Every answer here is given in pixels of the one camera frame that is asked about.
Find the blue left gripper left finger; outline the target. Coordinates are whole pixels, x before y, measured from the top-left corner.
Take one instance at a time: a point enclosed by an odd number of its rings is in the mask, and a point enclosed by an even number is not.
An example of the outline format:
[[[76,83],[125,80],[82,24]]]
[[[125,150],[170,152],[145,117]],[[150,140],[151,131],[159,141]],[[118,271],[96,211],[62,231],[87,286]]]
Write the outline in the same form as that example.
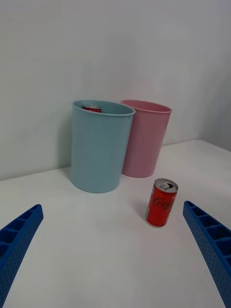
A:
[[[43,220],[40,204],[18,216],[0,230],[0,307],[3,307],[12,283]]]

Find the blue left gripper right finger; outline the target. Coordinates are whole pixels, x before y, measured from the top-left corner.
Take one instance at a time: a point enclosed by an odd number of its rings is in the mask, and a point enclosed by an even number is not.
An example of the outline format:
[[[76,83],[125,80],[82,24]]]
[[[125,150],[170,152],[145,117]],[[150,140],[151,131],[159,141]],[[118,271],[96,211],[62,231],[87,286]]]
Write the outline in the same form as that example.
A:
[[[190,201],[183,216],[204,257],[225,307],[231,307],[231,230]]]

